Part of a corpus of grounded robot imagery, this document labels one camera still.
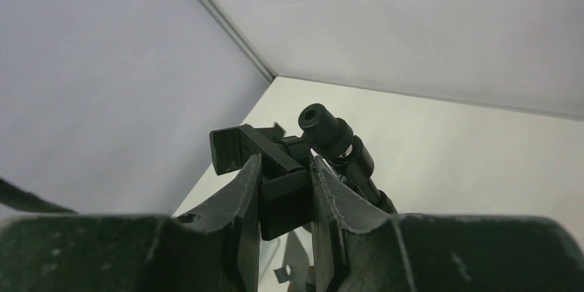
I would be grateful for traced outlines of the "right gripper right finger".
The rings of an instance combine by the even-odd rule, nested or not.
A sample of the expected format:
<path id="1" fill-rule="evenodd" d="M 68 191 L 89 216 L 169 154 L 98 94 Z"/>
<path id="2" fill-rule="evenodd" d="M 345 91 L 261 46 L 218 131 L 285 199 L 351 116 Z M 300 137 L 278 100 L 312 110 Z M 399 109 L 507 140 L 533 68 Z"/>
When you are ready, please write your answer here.
<path id="1" fill-rule="evenodd" d="M 318 291 L 582 291 L 583 252 L 533 216 L 390 215 L 311 165 Z"/>

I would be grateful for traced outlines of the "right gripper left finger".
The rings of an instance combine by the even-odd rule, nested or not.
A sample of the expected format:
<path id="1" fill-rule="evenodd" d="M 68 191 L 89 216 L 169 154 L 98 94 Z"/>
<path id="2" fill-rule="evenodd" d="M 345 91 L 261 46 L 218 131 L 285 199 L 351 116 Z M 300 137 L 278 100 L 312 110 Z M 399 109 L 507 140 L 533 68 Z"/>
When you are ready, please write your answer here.
<path id="1" fill-rule="evenodd" d="M 176 218 L 24 216 L 1 222 L 2 291 L 256 291 L 253 155 L 214 195 Z"/>

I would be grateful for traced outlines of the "black phone stand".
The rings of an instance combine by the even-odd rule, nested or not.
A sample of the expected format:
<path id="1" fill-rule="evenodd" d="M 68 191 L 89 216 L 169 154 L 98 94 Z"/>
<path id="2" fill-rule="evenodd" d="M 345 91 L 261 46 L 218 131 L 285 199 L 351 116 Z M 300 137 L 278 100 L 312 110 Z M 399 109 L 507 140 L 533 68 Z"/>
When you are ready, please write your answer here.
<path id="1" fill-rule="evenodd" d="M 315 156 L 363 199 L 386 213 L 396 213 L 390 198 L 371 178 L 372 156 L 345 120 L 314 103 L 301 111 L 298 125 L 301 136 L 286 136 L 278 124 L 265 128 L 244 124 L 209 135 L 218 175 L 241 169 L 255 154 L 261 156 L 258 219 L 263 240 L 273 240 L 312 220 L 311 162 Z"/>

